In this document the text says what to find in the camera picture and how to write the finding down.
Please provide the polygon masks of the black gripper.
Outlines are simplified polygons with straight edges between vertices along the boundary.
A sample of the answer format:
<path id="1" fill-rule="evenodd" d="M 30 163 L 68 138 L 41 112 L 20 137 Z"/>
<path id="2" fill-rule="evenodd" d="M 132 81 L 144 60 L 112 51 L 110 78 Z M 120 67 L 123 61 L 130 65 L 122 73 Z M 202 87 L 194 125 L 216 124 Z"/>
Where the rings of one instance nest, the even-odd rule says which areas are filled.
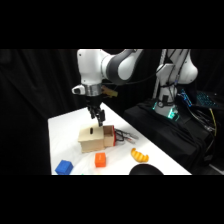
<path id="1" fill-rule="evenodd" d="M 105 111 L 100 109 L 100 105 L 102 103 L 102 96 L 87 96 L 86 103 L 89 113 L 91 115 L 91 119 L 97 118 L 99 127 L 103 126 L 103 122 L 105 121 Z"/>

